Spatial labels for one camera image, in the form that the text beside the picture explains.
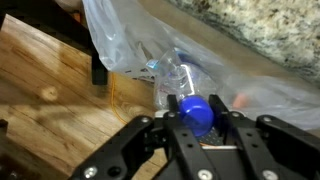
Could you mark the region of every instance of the clear plastic bottle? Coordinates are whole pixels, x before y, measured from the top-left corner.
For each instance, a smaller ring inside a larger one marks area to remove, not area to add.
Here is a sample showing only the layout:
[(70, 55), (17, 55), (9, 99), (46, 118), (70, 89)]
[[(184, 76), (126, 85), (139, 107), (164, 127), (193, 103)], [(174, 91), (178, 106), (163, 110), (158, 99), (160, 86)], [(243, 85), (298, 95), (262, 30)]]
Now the clear plastic bottle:
[(167, 96), (174, 94), (179, 101), (180, 118), (196, 136), (210, 131), (213, 112), (206, 102), (217, 92), (217, 84), (201, 70), (197, 61), (178, 48), (167, 51), (160, 60), (150, 60), (149, 71), (155, 76), (155, 105), (167, 108)]

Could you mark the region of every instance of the granite countertop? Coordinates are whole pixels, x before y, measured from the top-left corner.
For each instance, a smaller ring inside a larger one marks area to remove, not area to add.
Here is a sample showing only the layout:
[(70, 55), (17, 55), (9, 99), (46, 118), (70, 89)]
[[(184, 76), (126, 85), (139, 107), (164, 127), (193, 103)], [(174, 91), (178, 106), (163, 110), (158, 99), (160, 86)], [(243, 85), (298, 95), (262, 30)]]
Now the granite countertop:
[(320, 0), (167, 0), (320, 87)]

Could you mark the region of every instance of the wooden floor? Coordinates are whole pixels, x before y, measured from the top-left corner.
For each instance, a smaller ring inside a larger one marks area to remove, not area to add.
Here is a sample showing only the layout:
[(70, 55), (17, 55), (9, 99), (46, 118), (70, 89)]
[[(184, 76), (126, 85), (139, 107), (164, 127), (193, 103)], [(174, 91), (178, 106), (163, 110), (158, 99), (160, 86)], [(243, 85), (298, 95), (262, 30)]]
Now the wooden floor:
[[(80, 0), (59, 2), (69, 9), (81, 7)], [(288, 76), (162, 0), (141, 2), (151, 14), (231, 64), (243, 66), (245, 72)], [(89, 56), (7, 16), (0, 32), (0, 118), (9, 121), (10, 139), (66, 175), (123, 127), (112, 110), (111, 77), (107, 87), (91, 85)], [(120, 75), (114, 79), (113, 104), (122, 119), (153, 116), (152, 86)], [(150, 179), (164, 163), (163, 154), (157, 152), (135, 178)]]

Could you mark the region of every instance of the bottle cap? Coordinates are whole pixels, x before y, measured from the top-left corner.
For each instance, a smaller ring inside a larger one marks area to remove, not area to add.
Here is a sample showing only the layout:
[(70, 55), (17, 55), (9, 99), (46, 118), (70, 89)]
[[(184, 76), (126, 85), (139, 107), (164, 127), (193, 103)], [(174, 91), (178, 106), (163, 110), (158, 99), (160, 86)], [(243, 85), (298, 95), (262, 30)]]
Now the bottle cap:
[(180, 101), (180, 118), (196, 137), (210, 132), (214, 114), (209, 104), (200, 96), (188, 96)]

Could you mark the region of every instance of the plastic bag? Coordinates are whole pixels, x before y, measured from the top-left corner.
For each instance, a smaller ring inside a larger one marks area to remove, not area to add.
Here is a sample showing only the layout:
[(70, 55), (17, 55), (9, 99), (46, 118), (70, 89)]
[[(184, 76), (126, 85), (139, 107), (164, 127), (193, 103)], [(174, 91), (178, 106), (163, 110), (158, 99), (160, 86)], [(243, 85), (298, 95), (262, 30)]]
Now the plastic bag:
[(150, 59), (178, 47), (191, 54), (216, 83), (229, 109), (251, 119), (274, 115), (302, 129), (320, 127), (318, 89), (272, 77), (249, 77), (226, 66), (210, 50), (153, 18), (134, 0), (83, 0), (94, 45), (110, 70), (153, 81), (146, 69)]

